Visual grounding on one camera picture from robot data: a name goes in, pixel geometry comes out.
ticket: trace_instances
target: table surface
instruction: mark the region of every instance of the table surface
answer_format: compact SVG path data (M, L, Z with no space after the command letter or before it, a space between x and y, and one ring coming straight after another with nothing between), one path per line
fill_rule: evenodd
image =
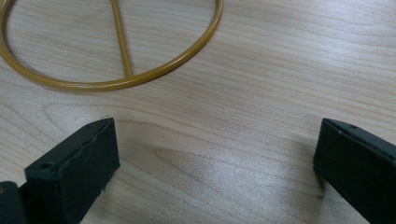
M219 29L164 77L51 91L0 60L0 180L91 121L116 121L121 167L82 223L366 223L312 170L323 118L396 139L396 2L225 0ZM120 0L135 73L205 30L214 0ZM29 68L123 74L109 1L18 0L7 42Z

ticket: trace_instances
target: metal hoop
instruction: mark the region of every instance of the metal hoop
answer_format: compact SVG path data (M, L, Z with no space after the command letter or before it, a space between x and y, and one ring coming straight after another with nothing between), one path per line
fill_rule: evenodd
M128 57L128 51L126 49L126 43L124 40L123 28L120 21L120 11L118 7L118 2L117 0L110 0L113 8L114 21L116 23L117 34L120 43L120 53L125 70L125 77L118 80L104 81L104 82L73 82L73 81L66 81L53 77L47 77L38 74L34 71L31 71L28 68L26 68L24 65L22 65L20 62L18 62L18 60L12 55L5 41L6 31L4 30L5 16L7 14L7 10L11 1L13 0L1 1L0 24L2 24L2 27L0 29L0 56L3 58L3 60L6 63L8 63L8 65L12 69L20 73L22 76L32 80L33 82L45 85L47 87L61 89L65 91L114 91L114 90L136 86L145 82L149 82L157 77L161 77L171 72L172 70L180 67L183 63L185 63L190 58L192 58L209 41L209 39L213 36L219 25L219 20L221 17L222 7L223 7L223 0L216 0L216 12L212 22L210 22L205 32L191 47L186 49L184 52L182 52L180 55L178 55L176 58L169 61L168 63L165 63L159 67L156 67L140 75L134 76L132 74L129 57Z

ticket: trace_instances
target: screw hole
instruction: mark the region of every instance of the screw hole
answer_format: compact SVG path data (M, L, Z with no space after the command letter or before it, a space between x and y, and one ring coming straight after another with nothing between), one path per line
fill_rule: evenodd
M40 169L45 170L45 169L50 168L52 165L53 165L52 162L44 162L44 163L42 163L42 164L40 165Z

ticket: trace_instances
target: wooden table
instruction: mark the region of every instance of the wooden table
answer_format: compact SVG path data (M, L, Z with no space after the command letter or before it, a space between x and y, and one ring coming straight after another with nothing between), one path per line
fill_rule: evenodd
M135 73L205 30L214 0L120 0ZM395 144L396 2L225 0L193 59L121 91L51 91L0 61L0 180L82 125L116 120L121 168L82 223L366 223L312 159L322 118ZM122 77L108 1L18 0L17 58L69 80Z

